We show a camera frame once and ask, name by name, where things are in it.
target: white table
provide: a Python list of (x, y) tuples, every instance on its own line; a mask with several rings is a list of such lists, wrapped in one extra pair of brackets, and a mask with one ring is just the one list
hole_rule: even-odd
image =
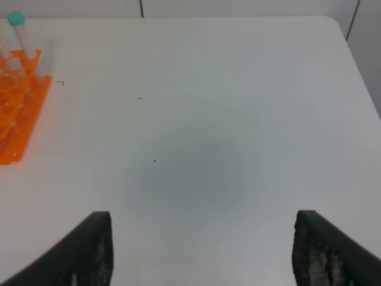
[(0, 167), (0, 281), (94, 210), (112, 285), (295, 285), (299, 209), (381, 255), (381, 124), (333, 20), (28, 25), (65, 85)]

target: orange plastic rack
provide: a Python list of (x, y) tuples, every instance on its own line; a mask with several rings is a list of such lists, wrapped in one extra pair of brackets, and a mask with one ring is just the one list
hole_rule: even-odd
[(35, 78), (41, 51), (32, 60), (23, 51), (12, 51), (22, 69), (10, 70), (7, 61), (0, 63), (0, 164), (20, 161), (32, 134), (52, 78)]

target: test tube rack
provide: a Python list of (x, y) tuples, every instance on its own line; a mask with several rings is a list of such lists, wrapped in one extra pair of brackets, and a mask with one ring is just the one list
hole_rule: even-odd
[[(35, 76), (41, 51), (28, 59), (23, 51), (12, 51), (12, 58), (0, 62), (0, 165), (23, 158), (52, 77)], [(7, 62), (19, 58), (22, 68), (10, 70)]]

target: tube cap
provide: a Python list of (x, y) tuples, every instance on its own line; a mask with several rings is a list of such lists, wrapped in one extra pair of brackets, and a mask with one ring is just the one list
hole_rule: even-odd
[(25, 24), (25, 16), (21, 11), (13, 11), (7, 15), (8, 23), (12, 27), (21, 26)]

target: test tube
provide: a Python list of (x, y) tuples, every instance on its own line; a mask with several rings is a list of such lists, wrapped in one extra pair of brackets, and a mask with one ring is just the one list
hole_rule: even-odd
[[(7, 15), (8, 23), (13, 27), (14, 32), (20, 45), (23, 47), (24, 53), (27, 58), (34, 59), (37, 57), (37, 52), (29, 40), (25, 28), (25, 16), (21, 11), (14, 11)], [(39, 81), (43, 80), (43, 68), (38, 64), (35, 70), (35, 76)]]
[(12, 58), (11, 50), (9, 49), (7, 43), (0, 40), (0, 54), (4, 61), (7, 62), (7, 68), (10, 70), (18, 70), (22, 68), (19, 58)]

